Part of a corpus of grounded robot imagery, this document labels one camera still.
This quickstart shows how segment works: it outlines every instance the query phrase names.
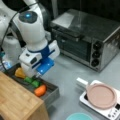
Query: toaster oven window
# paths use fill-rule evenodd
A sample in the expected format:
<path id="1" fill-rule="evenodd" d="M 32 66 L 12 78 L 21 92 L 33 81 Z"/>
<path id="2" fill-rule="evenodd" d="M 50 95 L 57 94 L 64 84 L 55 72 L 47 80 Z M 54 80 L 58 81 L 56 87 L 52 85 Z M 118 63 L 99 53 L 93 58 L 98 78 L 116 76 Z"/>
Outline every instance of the toaster oven window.
<path id="1" fill-rule="evenodd" d="M 83 40 L 76 42 L 73 40 L 61 39 L 58 40 L 58 45 L 62 50 L 69 52 L 80 59 L 90 62 L 91 43 Z"/>

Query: black cable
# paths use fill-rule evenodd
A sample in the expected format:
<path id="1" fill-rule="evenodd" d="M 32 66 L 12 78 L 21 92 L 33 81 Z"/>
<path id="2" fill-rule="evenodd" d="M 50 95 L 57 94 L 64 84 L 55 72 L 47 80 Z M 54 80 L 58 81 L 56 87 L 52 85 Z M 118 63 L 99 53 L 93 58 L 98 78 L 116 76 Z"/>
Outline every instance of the black cable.
<path id="1" fill-rule="evenodd" d="M 20 12 L 22 12 L 23 10 L 27 9 L 28 7 L 31 7 L 31 6 L 33 6 L 33 5 L 35 5 L 35 4 L 39 4 L 39 3 L 40 3 L 40 2 L 36 2 L 36 3 L 33 3 L 33 4 L 28 5 L 28 6 L 26 6 L 26 7 L 23 7 L 22 9 L 20 9 L 19 11 L 17 11 L 17 12 L 13 15 L 13 17 L 12 17 L 11 20 L 10 20 L 10 22 L 8 23 L 8 27 L 7 27 L 6 31 L 5 31 L 5 34 L 4 34 L 4 36 L 3 36 L 3 39 L 2 39 L 2 41 L 1 41 L 1 44 L 0 44 L 0 53 L 2 52 L 1 50 L 2 50 L 2 46 L 3 46 L 4 39 L 5 39 L 5 37 L 6 37 L 7 33 L 8 33 L 8 30 L 9 30 L 10 26 L 12 25 L 12 21 L 13 21 L 14 17 L 15 17 L 18 13 L 20 13 Z M 5 65 L 4 65 L 4 63 L 3 63 L 2 56 L 0 57 L 0 62 L 1 62 L 1 65 L 3 66 L 3 68 L 4 68 L 4 70 L 5 70 L 5 73 L 8 74 L 9 76 L 11 76 L 11 75 L 9 74 L 9 71 L 5 68 Z"/>

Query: pan handle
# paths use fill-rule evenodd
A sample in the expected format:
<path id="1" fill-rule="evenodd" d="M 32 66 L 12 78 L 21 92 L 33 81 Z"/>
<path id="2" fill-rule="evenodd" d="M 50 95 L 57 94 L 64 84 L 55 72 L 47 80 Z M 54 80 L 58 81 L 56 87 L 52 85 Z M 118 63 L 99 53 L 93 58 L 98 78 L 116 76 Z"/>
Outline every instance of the pan handle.
<path id="1" fill-rule="evenodd" d="M 83 87 L 84 89 L 87 89 L 88 87 L 88 82 L 81 79 L 81 78 L 77 78 L 77 84 L 80 85 L 81 87 Z"/>

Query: frying pan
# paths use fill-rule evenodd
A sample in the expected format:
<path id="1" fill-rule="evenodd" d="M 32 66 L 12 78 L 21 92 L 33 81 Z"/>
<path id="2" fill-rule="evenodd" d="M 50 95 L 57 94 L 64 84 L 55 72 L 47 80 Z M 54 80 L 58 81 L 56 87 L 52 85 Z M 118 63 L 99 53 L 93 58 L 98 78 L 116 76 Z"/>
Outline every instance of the frying pan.
<path id="1" fill-rule="evenodd" d="M 117 103 L 117 95 L 114 89 L 103 83 L 88 85 L 88 82 L 78 78 L 80 86 L 86 89 L 88 101 L 98 109 L 109 109 Z"/>

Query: tray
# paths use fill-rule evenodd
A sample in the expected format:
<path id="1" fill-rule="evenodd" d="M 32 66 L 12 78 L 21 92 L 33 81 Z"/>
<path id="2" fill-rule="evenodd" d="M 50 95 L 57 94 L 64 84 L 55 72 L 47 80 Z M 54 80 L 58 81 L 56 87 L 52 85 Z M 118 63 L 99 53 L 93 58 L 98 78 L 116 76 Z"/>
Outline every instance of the tray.
<path id="1" fill-rule="evenodd" d="M 10 77 L 17 81 L 19 84 L 21 84 L 24 88 L 26 88 L 27 90 L 29 90 L 30 92 L 32 92 L 34 94 L 34 89 L 35 87 L 33 87 L 31 84 L 26 83 L 25 81 L 23 81 L 23 79 L 18 78 L 16 76 L 14 76 L 16 69 L 20 67 L 20 64 L 16 64 L 15 66 L 13 66 L 12 68 L 10 68 L 8 70 Z M 59 88 L 43 79 L 40 79 L 41 83 L 45 84 L 47 86 L 47 92 L 45 95 L 41 96 L 40 99 L 44 100 L 46 108 L 48 109 L 50 107 L 50 105 L 60 96 L 59 93 Z"/>

